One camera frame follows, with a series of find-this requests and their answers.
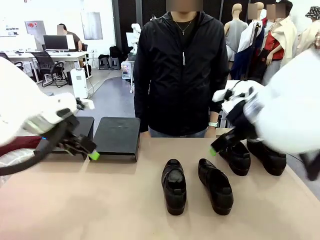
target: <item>black shoe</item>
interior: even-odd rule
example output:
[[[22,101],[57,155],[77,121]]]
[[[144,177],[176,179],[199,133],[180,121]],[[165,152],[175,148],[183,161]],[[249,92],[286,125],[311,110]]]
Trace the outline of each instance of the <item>black shoe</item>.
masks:
[[[234,196],[227,176],[204,158],[199,160],[198,175],[210,193],[213,210],[219,215],[228,215]]]
[[[287,157],[285,154],[271,150],[261,141],[250,141],[247,139],[246,146],[250,153],[259,159],[265,170],[274,176],[280,176],[287,165]]]
[[[168,212],[172,215],[182,214],[187,200],[187,187],[184,170],[178,160],[171,159],[166,163],[161,182]]]
[[[235,174],[239,176],[248,174],[251,165],[250,153],[242,142],[235,146],[227,147],[220,151],[219,154],[229,163],[231,170]]]

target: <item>hand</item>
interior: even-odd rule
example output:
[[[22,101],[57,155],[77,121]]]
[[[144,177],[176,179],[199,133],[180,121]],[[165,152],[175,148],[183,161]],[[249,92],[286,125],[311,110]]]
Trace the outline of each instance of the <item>hand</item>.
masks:
[[[209,126],[204,135],[205,138],[216,138],[216,128],[214,126]]]
[[[142,138],[151,138],[150,132],[149,131],[145,131],[145,132],[141,132],[140,136]]]
[[[273,54],[272,52],[270,52],[269,55],[266,57],[266,62],[265,62],[265,64],[266,64],[267,66],[269,66],[269,65],[271,64],[273,57],[274,57],[274,54]]]

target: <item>black jacket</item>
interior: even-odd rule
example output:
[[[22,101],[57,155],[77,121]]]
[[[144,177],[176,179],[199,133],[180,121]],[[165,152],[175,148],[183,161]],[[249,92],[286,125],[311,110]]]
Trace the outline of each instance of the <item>black jacket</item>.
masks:
[[[194,134],[207,128],[209,110],[221,111],[212,97],[225,88],[229,74],[224,26],[198,14],[185,49],[168,12],[142,28],[133,71],[141,132],[149,125],[172,136]]]

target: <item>necklace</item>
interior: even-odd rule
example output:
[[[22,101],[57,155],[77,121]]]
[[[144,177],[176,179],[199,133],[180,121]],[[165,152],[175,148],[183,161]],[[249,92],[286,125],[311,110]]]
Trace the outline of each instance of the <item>necklace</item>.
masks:
[[[181,29],[182,35],[185,35],[185,31],[186,31],[187,28],[190,26],[190,24],[192,23],[192,21],[193,21],[193,19],[189,22],[188,26],[186,26],[186,28],[185,28],[184,30],[179,26],[179,24],[178,24],[176,21],[174,21],[174,22],[175,22],[176,25]]]

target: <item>red shirt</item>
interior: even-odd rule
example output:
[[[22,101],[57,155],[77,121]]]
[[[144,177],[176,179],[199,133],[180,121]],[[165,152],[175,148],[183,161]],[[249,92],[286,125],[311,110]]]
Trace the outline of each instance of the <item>red shirt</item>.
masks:
[[[266,37],[266,42],[264,49],[269,50],[270,52],[278,47],[280,43],[275,39],[271,32],[268,33],[268,36]],[[281,50],[277,51],[275,54],[273,54],[272,60],[282,60],[284,58],[285,50],[282,48]]]

